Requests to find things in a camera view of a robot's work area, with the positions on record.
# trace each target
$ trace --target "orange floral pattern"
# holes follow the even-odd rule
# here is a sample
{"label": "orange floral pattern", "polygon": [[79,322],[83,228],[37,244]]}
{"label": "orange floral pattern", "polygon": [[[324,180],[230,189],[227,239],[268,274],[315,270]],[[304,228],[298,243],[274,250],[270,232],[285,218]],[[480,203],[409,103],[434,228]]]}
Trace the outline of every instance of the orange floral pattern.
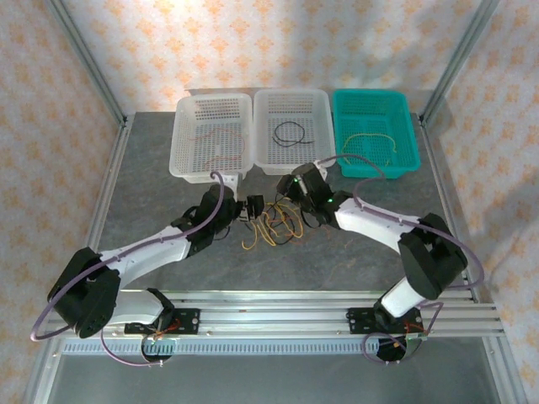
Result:
{"label": "orange floral pattern", "polygon": [[532,0],[500,2],[430,127],[457,228],[483,261],[529,402],[539,402],[537,16]]}
{"label": "orange floral pattern", "polygon": [[18,403],[32,321],[84,243],[117,124],[45,2],[3,0],[0,37],[0,402]]}
{"label": "orange floral pattern", "polygon": [[397,88],[420,111],[480,0],[66,3],[132,114],[189,89],[300,86]]}

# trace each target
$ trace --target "robotic arm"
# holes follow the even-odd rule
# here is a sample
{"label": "robotic arm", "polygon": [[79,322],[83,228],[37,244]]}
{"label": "robotic arm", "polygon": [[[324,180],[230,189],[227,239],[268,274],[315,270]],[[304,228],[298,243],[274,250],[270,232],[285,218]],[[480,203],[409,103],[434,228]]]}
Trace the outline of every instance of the robotic arm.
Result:
{"label": "robotic arm", "polygon": [[[359,207],[352,194],[333,192],[314,163],[296,168],[277,185],[302,211],[314,215],[323,225],[353,231],[387,245],[401,255],[406,276],[375,304],[374,316],[381,329],[388,329],[424,300],[435,300],[467,266],[462,250],[442,237],[369,213]],[[372,209],[392,216],[388,210]],[[438,215],[424,218],[402,216],[450,234]]]}
{"label": "robotic arm", "polygon": [[140,242],[101,253],[94,252],[90,247],[75,252],[47,300],[51,301],[82,271],[131,251],[126,257],[113,260],[75,284],[54,308],[80,338],[91,337],[107,324],[137,323],[152,325],[157,331],[166,329],[178,313],[162,293],[148,289],[144,294],[123,294],[118,297],[118,292],[133,280],[166,263],[180,261],[202,251],[211,245],[215,234],[226,229],[234,220],[256,218],[264,208],[261,195],[248,196],[247,201],[237,202],[233,191],[225,187],[223,201],[215,217],[197,232],[179,238],[183,232],[193,229],[210,216],[217,206],[219,193],[220,186],[212,185],[199,206],[189,208],[170,226]]}
{"label": "robotic arm", "polygon": [[[277,191],[303,212],[314,215],[322,225],[362,234],[400,254],[405,277],[390,288],[372,309],[362,310],[362,325],[353,333],[402,333],[403,324],[409,318],[416,317],[418,311],[415,307],[424,300],[438,298],[466,268],[467,260],[462,250],[445,238],[399,221],[384,219],[381,217],[383,215],[373,215],[369,210],[449,234],[447,225],[438,215],[428,214],[418,218],[397,215],[371,205],[359,207],[352,194],[331,190],[324,180],[324,171],[314,163],[304,164],[292,174],[285,175],[279,181]],[[77,251],[49,293],[48,301],[83,271],[106,261],[107,265],[76,283],[54,305],[54,309],[80,338],[93,336],[106,324],[126,324],[126,331],[129,329],[131,333],[149,335],[169,329],[172,324],[177,324],[181,316],[182,319],[193,320],[193,324],[198,323],[196,313],[189,317],[189,313],[175,309],[158,290],[148,289],[144,294],[120,296],[118,291],[166,263],[188,258],[210,246],[215,234],[226,229],[234,220],[249,221],[262,214],[262,196],[249,196],[246,201],[237,202],[232,190],[225,187],[221,207],[213,219],[197,232],[179,237],[207,221],[218,204],[219,193],[219,185],[211,186],[199,206],[188,209],[170,226],[141,242],[101,253],[89,247]],[[188,326],[183,322],[176,330],[182,333]],[[196,333],[197,327],[193,326],[190,331]]]}

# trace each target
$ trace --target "wire bundle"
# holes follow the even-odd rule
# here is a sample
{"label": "wire bundle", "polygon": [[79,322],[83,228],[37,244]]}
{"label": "wire bundle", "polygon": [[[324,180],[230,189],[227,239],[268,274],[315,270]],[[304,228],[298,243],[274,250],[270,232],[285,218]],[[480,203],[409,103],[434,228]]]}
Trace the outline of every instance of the wire bundle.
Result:
{"label": "wire bundle", "polygon": [[[247,223],[245,224],[249,230],[254,231],[254,241],[250,246],[246,246],[245,242],[242,242],[244,250],[251,250],[257,245],[259,233],[262,239],[272,247],[284,246],[294,238],[303,237],[304,231],[302,219],[298,214],[299,209],[282,203],[283,199],[288,198],[281,197],[277,199],[275,196],[274,203],[268,202],[269,208],[262,212],[262,215],[256,221],[250,221],[252,228]],[[280,226],[286,229],[286,233],[281,234],[277,230]]]}

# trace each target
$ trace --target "gray mat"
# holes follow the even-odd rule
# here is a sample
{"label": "gray mat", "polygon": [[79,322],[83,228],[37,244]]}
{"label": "gray mat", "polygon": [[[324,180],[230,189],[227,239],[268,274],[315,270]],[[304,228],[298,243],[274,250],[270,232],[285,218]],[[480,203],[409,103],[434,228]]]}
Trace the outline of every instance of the gray mat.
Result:
{"label": "gray mat", "polygon": [[[121,247],[162,230],[200,202],[208,184],[189,184],[168,172],[174,113],[139,113],[125,149],[100,250]],[[442,207],[424,142],[416,129],[422,166],[398,180],[369,183],[368,202],[408,215]],[[261,194],[274,200],[278,176],[254,167],[238,191],[240,198]],[[344,178],[335,163],[328,181],[333,190],[351,191],[356,180]],[[271,247],[263,242],[244,251],[253,233],[241,223],[230,235],[180,263],[139,278],[131,289],[161,290],[386,290],[403,277],[399,256],[366,237],[335,229],[306,229],[306,242]]]}

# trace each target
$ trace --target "black cable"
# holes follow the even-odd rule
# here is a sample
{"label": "black cable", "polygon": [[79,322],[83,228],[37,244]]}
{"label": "black cable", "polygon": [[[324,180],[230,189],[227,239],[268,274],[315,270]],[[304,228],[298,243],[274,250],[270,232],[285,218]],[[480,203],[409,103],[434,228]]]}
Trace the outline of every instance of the black cable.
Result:
{"label": "black cable", "polygon": [[[300,128],[302,128],[303,130],[303,134],[302,134],[302,138],[299,140],[299,141],[288,141],[287,139],[282,139],[279,137],[279,135],[277,135],[277,130],[284,124],[292,124],[292,125],[295,125],[295,126],[299,126]],[[281,147],[292,147],[292,146],[295,146],[295,145],[308,145],[310,143],[314,143],[314,141],[303,141],[303,139],[305,139],[305,128],[303,126],[301,126],[300,124],[298,124],[297,122],[294,122],[293,120],[286,120],[285,122],[282,122],[280,124],[278,124],[274,131],[273,131],[273,136],[271,138],[272,141],[274,141],[277,145],[281,146]],[[291,143],[290,145],[283,145],[281,143]]]}
{"label": "black cable", "polygon": [[[288,218],[290,218],[290,216],[286,213],[286,212],[283,212],[285,214],[285,221],[288,220]],[[275,229],[277,228],[278,226],[282,225],[283,223],[285,223],[285,221],[282,221],[281,223],[277,223],[276,226],[271,226],[272,229]],[[296,226],[294,225],[294,221],[291,221],[291,224],[292,224],[292,233],[295,233],[296,232]],[[294,238],[294,235],[293,234],[290,234],[288,236],[288,238],[286,240],[284,240],[283,242],[277,242],[272,236],[271,236],[271,233],[269,233],[269,238],[278,246],[284,246],[285,244],[287,244],[288,242],[290,242],[290,240],[292,238]]]}
{"label": "black cable", "polygon": [[[268,213],[270,210],[273,209],[273,217],[271,218],[271,221],[272,221],[272,222],[275,220],[275,217],[277,217],[277,209],[276,209],[275,207],[277,206],[277,204],[278,204],[279,202],[281,202],[281,201],[285,198],[285,196],[283,195],[283,196],[281,196],[279,199],[277,199],[277,195],[278,195],[278,194],[275,194],[274,203],[269,207],[269,209],[266,210],[266,213]],[[277,226],[280,226],[280,225],[282,225],[282,224],[283,224],[283,222],[278,223],[276,226],[270,225],[270,227],[271,227],[272,229],[275,229]]]}
{"label": "black cable", "polygon": [[312,228],[312,229],[318,229],[318,228],[322,225],[322,223],[320,223],[320,222],[318,221],[318,226],[316,226],[316,227],[315,227],[315,226],[311,226],[311,225],[309,224],[309,222],[307,221],[307,219],[305,219],[305,215],[303,214],[303,210],[301,210],[301,209],[300,209],[300,215],[302,216],[303,223],[305,223],[305,226],[307,226],[307,227],[310,227],[310,228]]}
{"label": "black cable", "polygon": [[228,237],[228,233],[230,233],[230,226],[227,227],[227,232],[225,233],[225,235],[224,235],[223,237],[221,237],[221,238],[214,238],[213,241],[214,241],[214,242],[219,242],[220,240],[224,240],[225,238]]}

